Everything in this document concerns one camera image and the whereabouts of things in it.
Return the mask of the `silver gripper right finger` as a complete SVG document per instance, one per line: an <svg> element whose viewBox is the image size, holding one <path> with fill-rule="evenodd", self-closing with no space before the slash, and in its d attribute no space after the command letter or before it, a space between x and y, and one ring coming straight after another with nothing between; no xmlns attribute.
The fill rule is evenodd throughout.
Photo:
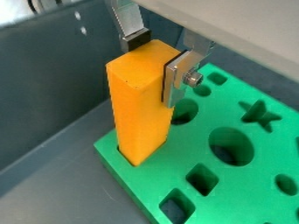
<svg viewBox="0 0 299 224"><path fill-rule="evenodd" d="M185 88L196 88L203 82L197 72L201 61L211 53L215 42L185 29L183 44L187 47L163 66L161 102L171 109L184 97Z"/></svg>

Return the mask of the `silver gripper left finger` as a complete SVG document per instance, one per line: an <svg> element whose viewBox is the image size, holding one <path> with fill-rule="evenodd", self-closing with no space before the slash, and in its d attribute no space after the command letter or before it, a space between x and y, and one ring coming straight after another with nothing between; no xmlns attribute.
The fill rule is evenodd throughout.
<svg viewBox="0 0 299 224"><path fill-rule="evenodd" d="M132 0L105 0L113 19L121 50L124 53L150 41L150 31L144 26L138 5Z"/></svg>

